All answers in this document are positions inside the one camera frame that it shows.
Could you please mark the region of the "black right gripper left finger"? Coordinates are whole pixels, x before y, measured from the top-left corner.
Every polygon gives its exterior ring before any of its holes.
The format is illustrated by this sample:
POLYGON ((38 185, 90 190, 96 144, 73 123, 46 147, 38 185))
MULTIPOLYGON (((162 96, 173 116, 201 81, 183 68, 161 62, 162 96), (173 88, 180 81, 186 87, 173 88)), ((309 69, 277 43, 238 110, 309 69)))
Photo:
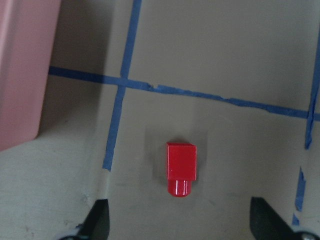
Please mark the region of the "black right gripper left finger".
POLYGON ((108 199, 98 199, 85 218, 76 236, 80 240, 107 240, 110 233, 108 199))

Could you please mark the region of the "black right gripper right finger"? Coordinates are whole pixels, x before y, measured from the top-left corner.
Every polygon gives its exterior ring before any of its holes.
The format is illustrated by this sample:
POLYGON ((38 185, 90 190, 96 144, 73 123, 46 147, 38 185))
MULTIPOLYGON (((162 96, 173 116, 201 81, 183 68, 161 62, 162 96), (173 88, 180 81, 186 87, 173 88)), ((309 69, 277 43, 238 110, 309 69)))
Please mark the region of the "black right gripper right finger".
POLYGON ((250 200, 249 227, 256 240, 289 240, 295 234, 262 197, 250 200))

